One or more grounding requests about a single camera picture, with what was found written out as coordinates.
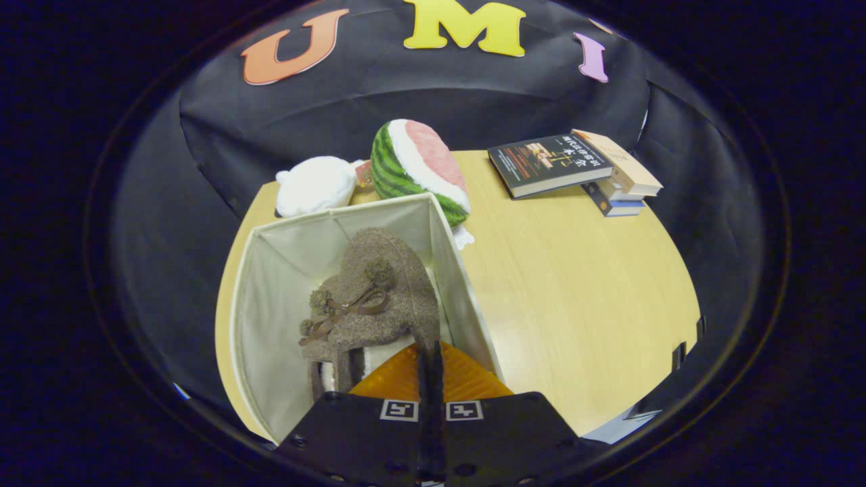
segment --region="orange letter u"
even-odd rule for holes
[[[347,13],[349,9],[335,10],[304,22],[303,27],[311,29],[310,47],[307,52],[294,59],[276,59],[280,39],[288,35],[288,29],[249,46],[241,53],[246,58],[243,63],[243,79],[251,85],[269,85],[320,63],[331,54],[333,45],[337,42],[337,22]]]

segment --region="brown ribbon bow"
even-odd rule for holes
[[[373,306],[364,306],[365,302],[370,301],[373,297],[381,295],[382,302]],[[340,318],[349,313],[354,313],[355,315],[377,315],[386,308],[388,308],[388,303],[391,301],[391,297],[388,296],[387,291],[380,289],[376,286],[376,284],[371,284],[357,299],[352,302],[346,303],[338,303],[333,299],[327,300],[327,305],[331,308],[336,309],[336,314],[332,316],[328,316],[326,319],[322,321],[317,321],[313,323],[313,326],[310,327],[310,335],[301,338],[298,341],[298,344],[302,347],[307,345],[309,342],[313,340],[318,340],[319,338],[323,338],[328,336],[333,330],[334,326],[337,325]]]

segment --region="green watermelon rind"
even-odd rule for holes
[[[390,122],[379,128],[375,139],[373,139],[370,160],[372,162],[373,187],[376,188],[376,193],[382,199],[387,199],[429,192],[413,181],[397,161],[391,136],[388,134],[389,125]],[[445,218],[451,227],[455,227],[466,220],[469,214],[456,201],[437,193],[433,193],[433,196],[439,200],[439,205],[442,206]]]

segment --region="pink watermelon flesh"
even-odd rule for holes
[[[432,128],[414,120],[406,121],[406,134],[421,154],[424,164],[440,178],[466,191],[466,181],[451,151]]]

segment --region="orange gripper pad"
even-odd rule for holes
[[[496,376],[471,357],[444,341],[442,347],[445,402],[508,396]],[[413,343],[394,354],[361,380],[349,393],[380,399],[418,400],[418,351]]]

